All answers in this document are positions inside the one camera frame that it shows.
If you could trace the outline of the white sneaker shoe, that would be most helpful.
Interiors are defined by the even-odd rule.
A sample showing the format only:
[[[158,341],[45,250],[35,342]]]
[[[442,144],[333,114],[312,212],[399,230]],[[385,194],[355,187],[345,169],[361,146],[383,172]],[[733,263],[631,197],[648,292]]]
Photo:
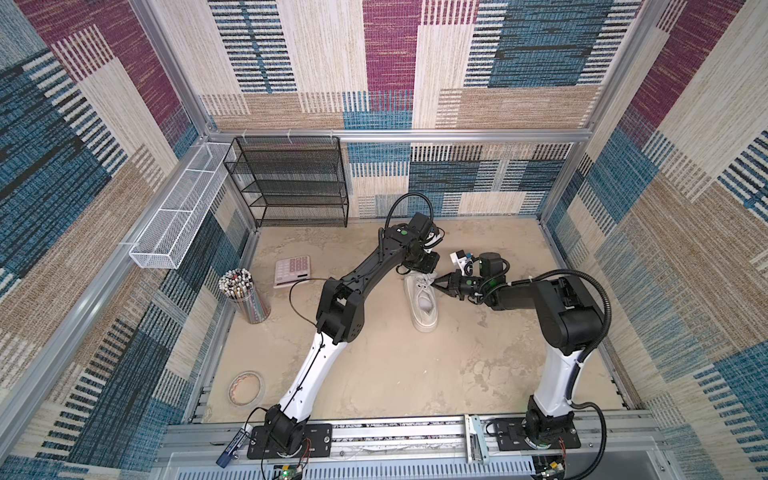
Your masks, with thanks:
[[[433,332],[438,325],[438,308],[434,274],[411,272],[405,275],[404,289],[410,305],[414,328],[422,333]]]

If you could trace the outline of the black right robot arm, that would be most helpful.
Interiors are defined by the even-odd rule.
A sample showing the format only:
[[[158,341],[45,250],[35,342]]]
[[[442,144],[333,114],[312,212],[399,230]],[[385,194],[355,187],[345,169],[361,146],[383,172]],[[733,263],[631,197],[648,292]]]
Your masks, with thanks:
[[[509,281],[510,263],[495,252],[458,257],[456,269],[432,282],[435,290],[494,311],[534,309],[546,342],[545,366],[524,419],[510,431],[532,449],[575,433],[573,394],[584,363],[607,333],[609,320],[584,283],[588,275],[559,269]]]

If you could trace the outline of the white shoelace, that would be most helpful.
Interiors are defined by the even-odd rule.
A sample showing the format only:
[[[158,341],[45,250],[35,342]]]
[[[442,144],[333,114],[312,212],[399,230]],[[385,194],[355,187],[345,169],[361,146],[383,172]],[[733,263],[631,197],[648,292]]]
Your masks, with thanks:
[[[412,305],[424,311],[436,306],[435,289],[432,286],[434,280],[434,274],[411,272],[406,275],[405,288]]]

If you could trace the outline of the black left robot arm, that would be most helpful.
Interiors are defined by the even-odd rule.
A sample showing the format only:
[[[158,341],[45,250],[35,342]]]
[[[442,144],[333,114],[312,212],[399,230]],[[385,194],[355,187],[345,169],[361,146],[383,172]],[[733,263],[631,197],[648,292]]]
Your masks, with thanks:
[[[265,413],[265,446],[281,454],[299,451],[324,380],[342,350],[364,327],[367,297],[398,266],[433,272],[439,261],[433,248],[440,233],[433,217],[423,213],[414,214],[407,223],[387,223],[379,229],[377,246],[361,264],[339,279],[324,282],[310,350],[288,391]]]

